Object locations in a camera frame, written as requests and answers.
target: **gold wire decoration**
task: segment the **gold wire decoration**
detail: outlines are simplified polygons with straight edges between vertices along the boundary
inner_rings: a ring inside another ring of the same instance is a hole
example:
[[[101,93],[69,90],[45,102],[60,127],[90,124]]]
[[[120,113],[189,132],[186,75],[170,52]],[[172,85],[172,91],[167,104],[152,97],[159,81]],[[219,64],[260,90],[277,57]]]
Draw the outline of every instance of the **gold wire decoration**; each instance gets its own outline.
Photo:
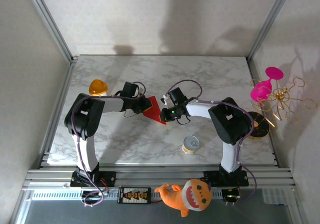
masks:
[[[299,98],[292,98],[290,96],[290,90],[297,86],[298,88],[303,88],[306,84],[306,82],[299,77],[294,77],[292,82],[294,83],[290,88],[284,86],[283,88],[279,87],[278,81],[275,80],[276,82],[276,88],[271,90],[266,86],[261,86],[261,87],[255,87],[254,86],[254,82],[261,82],[260,80],[256,80],[253,79],[251,80],[250,84],[253,88],[256,89],[260,89],[260,88],[266,88],[268,89],[271,93],[267,95],[267,99],[263,99],[258,97],[258,102],[257,103],[252,103],[252,106],[258,110],[258,112],[263,111],[263,112],[268,112],[268,111],[272,111],[272,104],[274,101],[278,101],[278,103],[276,104],[276,113],[272,113],[272,120],[273,122],[271,122],[269,119],[265,118],[267,120],[267,122],[273,126],[276,127],[276,119],[282,121],[282,116],[281,116],[281,112],[285,112],[284,116],[286,118],[286,120],[289,123],[292,124],[297,124],[300,121],[300,117],[298,115],[298,113],[296,113],[295,111],[293,111],[290,107],[290,102],[291,100],[297,100],[297,101],[301,101],[303,102],[304,106],[307,109],[310,110],[314,110],[318,107],[317,102],[314,99],[311,98],[306,98],[306,99],[299,99]]]

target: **marble table surface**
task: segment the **marble table surface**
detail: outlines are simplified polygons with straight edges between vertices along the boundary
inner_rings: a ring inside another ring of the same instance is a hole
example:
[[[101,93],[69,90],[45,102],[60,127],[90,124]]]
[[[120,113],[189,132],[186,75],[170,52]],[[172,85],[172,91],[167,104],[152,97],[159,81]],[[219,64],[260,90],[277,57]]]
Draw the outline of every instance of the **marble table surface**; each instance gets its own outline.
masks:
[[[64,107],[47,160],[49,165],[76,165],[76,149],[65,116],[79,93],[89,93],[92,80],[101,79],[108,94],[121,90],[125,81],[141,81],[146,95],[160,98],[174,83],[193,79],[203,86],[200,99],[223,100],[232,97],[239,106],[253,111],[250,99],[250,74],[244,57],[174,57],[174,56],[80,56],[74,67]],[[179,85],[190,98],[197,96],[194,83]],[[219,164],[222,141],[211,120],[192,117],[191,123],[167,125],[142,114],[124,118],[123,112],[105,113],[95,134],[96,156],[100,164]],[[194,135],[200,149],[194,155],[182,151],[186,136]],[[248,138],[243,143],[240,159],[246,164],[273,164],[270,139]]]

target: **small can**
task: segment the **small can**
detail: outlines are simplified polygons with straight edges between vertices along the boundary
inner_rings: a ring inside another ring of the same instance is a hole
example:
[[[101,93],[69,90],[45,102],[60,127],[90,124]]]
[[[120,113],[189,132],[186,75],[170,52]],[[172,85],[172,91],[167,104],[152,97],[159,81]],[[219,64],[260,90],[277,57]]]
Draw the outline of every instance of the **small can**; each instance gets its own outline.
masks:
[[[199,146],[200,146],[200,143],[198,138],[191,135],[191,136],[187,136],[183,140],[182,150],[186,154],[194,154],[199,149]]]

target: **purple cable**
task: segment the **purple cable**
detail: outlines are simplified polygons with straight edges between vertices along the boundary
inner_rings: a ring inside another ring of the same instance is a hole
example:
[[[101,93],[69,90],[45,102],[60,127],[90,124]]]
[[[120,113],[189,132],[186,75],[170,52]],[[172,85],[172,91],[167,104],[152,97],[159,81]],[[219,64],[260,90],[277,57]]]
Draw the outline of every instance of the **purple cable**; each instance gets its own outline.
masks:
[[[190,79],[180,80],[180,81],[176,82],[174,85],[172,85],[172,86],[170,87],[170,89],[165,93],[165,95],[167,95],[167,94],[170,92],[170,90],[173,89],[174,86],[176,86],[177,84],[180,84],[181,82],[185,82],[185,81],[194,82],[194,83],[196,83],[196,84],[200,87],[200,94],[196,97],[196,99],[198,99],[198,98],[202,95],[202,92],[203,92],[202,86],[201,86],[201,84],[199,84],[197,81],[195,81],[195,80],[190,80]]]
[[[138,84],[141,84],[142,86],[143,86],[143,88],[144,88],[144,91],[143,91],[143,93],[140,95],[140,96],[137,96],[137,97],[134,97],[134,98],[132,98],[132,97],[122,97],[122,96],[117,96],[117,95],[111,95],[111,96],[85,96],[85,97],[83,97],[82,99],[80,99],[77,103],[76,103],[76,105],[74,106],[74,108],[73,108],[73,110],[72,110],[72,112],[71,112],[71,125],[72,125],[72,129],[73,129],[73,131],[74,131],[74,133],[75,133],[75,135],[76,135],[76,137],[77,137],[77,139],[76,139],[76,141],[77,141],[77,150],[78,150],[78,154],[79,154],[79,161],[80,161],[80,163],[81,163],[81,166],[82,166],[82,168],[83,168],[83,170],[84,170],[84,172],[85,172],[85,176],[87,177],[87,179],[90,181],[90,183],[96,188],[96,189],[98,189],[98,190],[95,190],[95,191],[91,191],[88,195],[86,195],[85,196],[85,199],[84,199],[84,206],[87,206],[87,205],[89,205],[89,206],[91,206],[91,207],[93,207],[93,206],[95,206],[95,205],[98,205],[98,204],[100,204],[101,202],[103,202],[103,200],[104,200],[104,193],[103,193],[103,191],[91,180],[91,178],[90,178],[90,176],[89,176],[89,174],[88,174],[88,171],[87,171],[87,169],[86,169],[86,166],[85,166],[85,164],[84,164],[84,160],[82,159],[82,154],[81,154],[81,150],[80,150],[80,136],[78,135],[78,133],[77,133],[77,131],[76,131],[76,127],[75,127],[75,112],[76,112],[76,110],[78,110],[78,108],[80,107],[80,105],[82,104],[82,102],[83,101],[85,101],[85,100],[88,100],[88,99],[104,99],[104,98],[117,98],[117,99],[128,99],[128,100],[136,100],[136,99],[139,99],[139,98],[141,98],[145,93],[146,93],[146,86],[142,83],[142,82],[139,82],[139,81],[135,81],[135,82],[133,82],[133,83],[138,83]],[[100,198],[100,200],[98,200],[97,202],[95,202],[95,203],[93,203],[93,204],[87,204],[86,202],[86,200],[87,200],[87,198],[89,197],[89,196],[91,196],[91,195],[93,195],[93,194],[96,194],[96,193],[101,193],[101,198]]]
[[[257,187],[257,180],[256,180],[256,178],[255,178],[255,176],[253,175],[253,173],[245,166],[245,165],[243,165],[243,164],[241,164],[240,163],[240,161],[239,161],[239,154],[240,154],[240,149],[241,149],[241,146],[242,146],[242,142],[248,137],[248,136],[250,136],[251,134],[252,134],[252,132],[254,131],[254,128],[255,128],[255,126],[254,126],[254,119],[252,118],[252,116],[246,111],[246,110],[244,110],[243,108],[240,108],[239,106],[236,106],[236,105],[233,105],[233,104],[229,104],[229,103],[227,103],[227,102],[223,102],[223,101],[209,101],[209,100],[198,100],[198,102],[199,103],[205,103],[205,104],[224,104],[224,105],[227,105],[227,106],[230,106],[230,107],[233,107],[233,108],[235,108],[235,109],[238,109],[238,110],[240,110],[240,111],[242,111],[242,113],[244,113],[244,114],[246,114],[248,117],[249,117],[249,119],[250,119],[250,121],[251,121],[251,125],[252,125],[252,127],[251,127],[251,130],[249,131],[249,133],[247,134],[247,135],[245,135],[241,140],[240,140],[240,142],[239,142],[239,145],[238,145],[238,147],[237,147],[237,152],[236,152],[236,161],[237,161],[237,163],[239,163],[239,165],[241,165],[247,172],[249,172],[250,173],[250,175],[253,177],[253,180],[254,180],[254,190],[253,190],[253,192],[247,197],[247,198],[245,198],[244,200],[241,200],[241,201],[239,201],[239,202],[236,202],[235,204],[241,204],[241,203],[244,203],[245,201],[247,201],[247,200],[249,200],[251,197],[253,197],[253,195],[255,194],[255,192],[256,192],[256,187]]]

